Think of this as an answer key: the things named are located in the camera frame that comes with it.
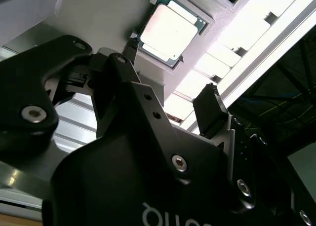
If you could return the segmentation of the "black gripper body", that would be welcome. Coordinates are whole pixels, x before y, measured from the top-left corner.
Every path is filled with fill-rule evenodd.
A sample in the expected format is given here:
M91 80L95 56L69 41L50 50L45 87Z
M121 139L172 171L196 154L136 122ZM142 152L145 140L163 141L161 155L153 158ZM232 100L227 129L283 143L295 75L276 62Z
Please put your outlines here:
M230 187L222 153L184 135L161 156L151 139L103 138L68 155L43 202L45 226L276 226L270 210Z

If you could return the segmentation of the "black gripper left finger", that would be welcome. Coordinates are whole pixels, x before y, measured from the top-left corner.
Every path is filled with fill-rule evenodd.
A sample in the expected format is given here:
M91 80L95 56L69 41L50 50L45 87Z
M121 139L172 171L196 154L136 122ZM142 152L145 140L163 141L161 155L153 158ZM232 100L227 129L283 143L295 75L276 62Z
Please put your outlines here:
M94 54L61 36L0 64L3 186L209 186L222 155L209 140L176 130L153 89L119 53ZM52 136L56 107L91 93L95 141L66 153Z

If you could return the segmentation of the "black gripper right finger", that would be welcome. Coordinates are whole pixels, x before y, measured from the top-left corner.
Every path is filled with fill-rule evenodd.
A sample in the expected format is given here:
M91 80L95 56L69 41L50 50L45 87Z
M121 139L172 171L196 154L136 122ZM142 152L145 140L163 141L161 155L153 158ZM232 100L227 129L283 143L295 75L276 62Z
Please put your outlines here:
M313 226L316 204L289 160L225 108L207 84L193 101L200 134L220 151L216 197L229 226Z

